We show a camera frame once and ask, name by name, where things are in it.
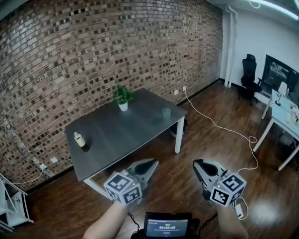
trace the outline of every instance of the table leg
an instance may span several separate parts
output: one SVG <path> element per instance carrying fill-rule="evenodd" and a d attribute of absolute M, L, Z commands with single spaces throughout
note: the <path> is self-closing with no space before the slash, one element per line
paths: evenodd
<path fill-rule="evenodd" d="M 295 156 L 295 154 L 297 154 L 298 151 L 299 151 L 299 145 L 295 148 L 295 150 L 291 153 L 291 155 L 288 156 L 288 158 L 279 166 L 278 170 L 279 171 L 282 170 L 285 167 L 285 165 L 287 165 L 287 163 L 291 161 L 291 159 Z"/>
<path fill-rule="evenodd" d="M 182 142 L 183 128 L 184 128 L 184 119 L 185 119 L 185 116 L 183 116 L 182 118 L 180 118 L 178 120 L 176 147 L 174 149 L 174 152 L 176 154 L 178 154 L 181 150 L 181 142 Z"/>
<path fill-rule="evenodd" d="M 92 189 L 96 190 L 98 193 L 100 193 L 101 195 L 105 196 L 106 198 L 113 200 L 109 194 L 107 194 L 106 190 L 99 186 L 94 180 L 92 180 L 91 178 L 87 178 L 84 180 L 84 182 L 91 187 Z"/>
<path fill-rule="evenodd" d="M 271 102 L 272 102 L 272 95 L 271 95 L 271 97 L 270 97 L 270 99 L 269 99 L 269 102 L 268 102 L 268 104 L 267 104 L 267 107 L 265 108 L 265 111 L 263 112 L 262 120 L 265 118 L 265 115 L 266 115 L 266 113 L 267 113 L 267 111 L 268 111 L 268 109 L 269 109 L 269 106 L 270 106 Z"/>
<path fill-rule="evenodd" d="M 256 143 L 256 145 L 254 146 L 254 148 L 253 148 L 253 152 L 255 152 L 255 151 L 258 149 L 258 147 L 261 145 L 261 143 L 263 142 L 263 140 L 264 140 L 264 138 L 266 137 L 267 133 L 269 132 L 271 126 L 273 125 L 273 122 L 274 122 L 274 121 L 273 121 L 273 119 L 271 118 L 271 120 L 270 120 L 269 124 L 267 125 L 265 131 L 263 132 L 261 138 L 258 140 L 258 142 Z"/>

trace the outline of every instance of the office chair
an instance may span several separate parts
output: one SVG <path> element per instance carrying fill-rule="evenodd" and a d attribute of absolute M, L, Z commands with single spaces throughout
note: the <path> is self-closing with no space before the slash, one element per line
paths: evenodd
<path fill-rule="evenodd" d="M 247 98 L 250 101 L 250 105 L 252 105 L 254 93 L 262 91 L 262 88 L 260 86 L 262 80 L 258 78 L 258 84 L 254 82 L 256 75 L 256 58 L 254 57 L 254 55 L 247 54 L 246 59 L 243 59 L 243 72 L 244 74 L 241 78 L 241 82 L 242 85 L 246 88 L 239 90 L 239 99 Z"/>

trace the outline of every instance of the brick wall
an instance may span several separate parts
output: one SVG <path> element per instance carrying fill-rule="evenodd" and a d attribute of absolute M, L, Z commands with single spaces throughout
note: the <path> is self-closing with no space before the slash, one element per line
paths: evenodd
<path fill-rule="evenodd" d="M 125 84 L 177 103 L 219 77 L 222 12 L 205 0 L 32 0 L 0 22 L 0 172 L 36 186 L 72 165 L 64 127 Z"/>

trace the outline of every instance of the potted plant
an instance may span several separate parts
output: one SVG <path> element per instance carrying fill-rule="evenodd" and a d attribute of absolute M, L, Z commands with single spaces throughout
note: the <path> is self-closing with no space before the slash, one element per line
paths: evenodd
<path fill-rule="evenodd" d="M 131 100 L 132 92 L 129 91 L 125 86 L 118 85 L 117 89 L 113 92 L 114 101 L 118 104 L 122 111 L 128 109 L 128 101 Z"/>

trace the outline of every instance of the white cable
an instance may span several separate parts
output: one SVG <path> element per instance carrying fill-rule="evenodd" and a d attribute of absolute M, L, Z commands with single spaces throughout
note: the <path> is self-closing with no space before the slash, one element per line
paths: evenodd
<path fill-rule="evenodd" d="M 23 183 L 29 183 L 29 182 L 32 182 L 32 181 L 34 181 L 34 180 L 36 180 L 36 179 L 38 179 L 42 174 L 43 174 L 43 170 L 44 169 L 42 169 L 42 172 L 41 172 L 41 174 L 37 177 L 37 178 L 35 178 L 35 179 L 32 179 L 32 180 L 30 180 L 30 181 L 28 181 L 28 182 L 23 182 Z"/>
<path fill-rule="evenodd" d="M 30 181 L 28 181 L 28 182 L 23 182 L 23 183 L 29 183 L 29 182 L 32 182 L 32 181 L 38 179 L 42 174 L 43 174 L 43 170 L 42 170 L 41 174 L 40 174 L 37 178 L 32 179 L 32 180 L 30 180 Z"/>
<path fill-rule="evenodd" d="M 259 9 L 259 8 L 261 7 L 261 4 L 260 4 L 260 3 L 257 3 L 257 4 L 258 4 L 258 7 L 253 6 L 252 3 L 251 3 L 251 1 L 249 1 L 249 3 L 250 3 L 250 5 L 251 5 L 253 8 L 255 8 L 255 9 Z"/>
<path fill-rule="evenodd" d="M 187 100 L 189 101 L 189 103 L 191 104 L 192 108 L 193 108 L 197 113 L 200 113 L 202 116 L 204 116 L 204 117 L 208 118 L 209 120 L 211 120 L 212 123 L 213 123 L 216 127 L 220 128 L 220 129 L 225 129 L 225 130 L 230 131 L 230 132 L 233 132 L 233 133 L 235 133 L 235 134 L 238 134 L 238 135 L 242 136 L 243 138 L 245 138 L 245 139 L 249 142 L 249 148 L 250 148 L 250 150 L 251 150 L 252 156 L 253 156 L 253 157 L 255 158 L 255 160 L 256 160 L 256 167 L 254 167 L 254 168 L 250 168 L 250 169 L 249 169 L 249 168 L 242 168 L 242 169 L 239 169 L 239 170 L 237 171 L 237 173 L 239 173 L 241 170 L 254 170 L 254 169 L 257 169 L 257 168 L 258 168 L 258 161 L 257 161 L 256 157 L 254 156 L 254 154 L 253 154 L 253 150 L 252 150 L 251 145 L 250 145 L 251 143 L 256 143 L 256 142 L 257 142 L 256 137 L 254 137 L 254 136 L 249 136 L 248 138 L 246 138 L 244 135 L 242 135 L 242 134 L 240 134 L 240 133 L 238 133 L 238 132 L 236 132 L 236 131 L 234 131 L 234 130 L 227 129 L 227 128 L 220 127 L 220 126 L 216 125 L 215 122 L 214 122 L 210 117 L 204 115 L 203 113 L 199 112 L 198 110 L 196 110 L 196 109 L 194 108 L 192 102 L 191 102 L 191 101 L 189 100 L 189 98 L 187 97 L 186 91 L 184 91 L 184 92 L 185 92 L 185 96 L 186 96 Z M 240 220 L 244 220 L 244 219 L 247 218 L 247 216 L 248 216 L 248 214 L 249 214 L 249 209 L 248 209 L 248 206 L 247 206 L 247 204 L 246 204 L 244 198 L 243 198 L 243 197 L 239 197 L 239 198 L 241 198 L 241 199 L 243 200 L 243 202 L 244 202 L 245 205 L 246 205 L 246 209 L 247 209 L 246 217 L 240 219 Z"/>

